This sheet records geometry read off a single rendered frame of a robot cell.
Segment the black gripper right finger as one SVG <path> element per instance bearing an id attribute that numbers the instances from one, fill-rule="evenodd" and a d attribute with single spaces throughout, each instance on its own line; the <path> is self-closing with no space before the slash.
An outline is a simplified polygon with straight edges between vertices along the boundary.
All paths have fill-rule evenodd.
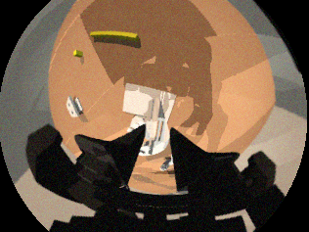
<path id="1" fill-rule="evenodd" d="M 223 163 L 235 162 L 241 156 L 237 152 L 226 152 L 226 154 L 225 152 L 223 154 L 222 152 L 221 154 L 210 152 L 209 154 L 173 127 L 170 127 L 169 139 L 171 156 L 174 160 L 175 182 L 177 182 L 175 186 L 178 191 L 189 191 L 187 187 L 195 183 L 210 168 Z"/>

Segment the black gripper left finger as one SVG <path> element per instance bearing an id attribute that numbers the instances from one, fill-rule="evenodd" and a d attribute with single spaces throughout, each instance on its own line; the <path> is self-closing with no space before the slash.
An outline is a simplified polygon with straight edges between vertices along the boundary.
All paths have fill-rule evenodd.
<path id="1" fill-rule="evenodd" d="M 146 136 L 146 127 L 147 125 L 144 123 L 114 140 L 88 138 L 82 134 L 75 135 L 74 140 L 78 144 L 79 150 L 84 154 L 111 164 L 118 179 L 122 182 L 120 184 L 127 187 L 136 159 L 142 151 L 140 147 L 142 147 L 144 136 Z"/>

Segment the small yellow block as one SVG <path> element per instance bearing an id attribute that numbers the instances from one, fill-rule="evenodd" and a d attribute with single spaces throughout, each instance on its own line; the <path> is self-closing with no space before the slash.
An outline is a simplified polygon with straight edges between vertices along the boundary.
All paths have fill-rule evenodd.
<path id="1" fill-rule="evenodd" d="M 72 53 L 75 57 L 83 57 L 83 52 L 79 52 L 78 49 L 75 49 L 74 53 Z"/>

